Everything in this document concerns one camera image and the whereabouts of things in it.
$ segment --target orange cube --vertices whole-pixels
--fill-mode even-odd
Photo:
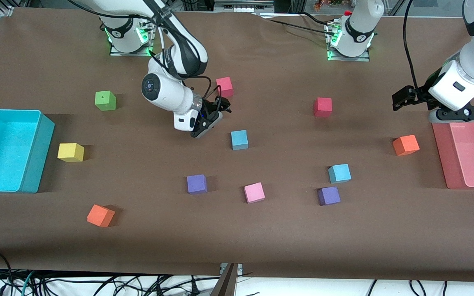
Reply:
[[[420,150],[414,135],[399,137],[393,142],[393,146],[395,147],[396,155],[399,157]]]
[[[113,216],[114,210],[109,210],[108,208],[95,204],[93,208],[91,208],[89,215],[87,215],[87,222],[100,227],[109,227]]]

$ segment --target red cube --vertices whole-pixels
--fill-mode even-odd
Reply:
[[[314,103],[315,117],[329,117],[332,114],[332,99],[329,97],[318,97]]]
[[[230,97],[233,95],[232,81],[229,77],[217,79],[217,84],[221,86],[221,95],[223,97]]]

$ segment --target purple cube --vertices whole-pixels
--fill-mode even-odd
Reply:
[[[206,176],[204,175],[188,176],[188,193],[190,194],[207,193]]]
[[[327,206],[329,204],[337,204],[341,201],[337,187],[323,188],[318,191],[320,206]]]

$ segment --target green led light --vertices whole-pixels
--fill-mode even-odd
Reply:
[[[109,43],[113,44],[113,42],[111,41],[111,36],[109,36],[109,32],[105,31],[105,33],[107,34],[107,40],[109,41]]]
[[[145,32],[143,32],[139,28],[137,28],[137,34],[138,34],[141,42],[145,43],[147,41],[147,36],[145,35]]]

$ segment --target light blue cube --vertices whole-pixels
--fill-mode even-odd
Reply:
[[[232,132],[232,149],[248,149],[248,135],[246,134],[246,129]]]
[[[348,164],[333,165],[329,169],[330,183],[344,183],[352,179]]]

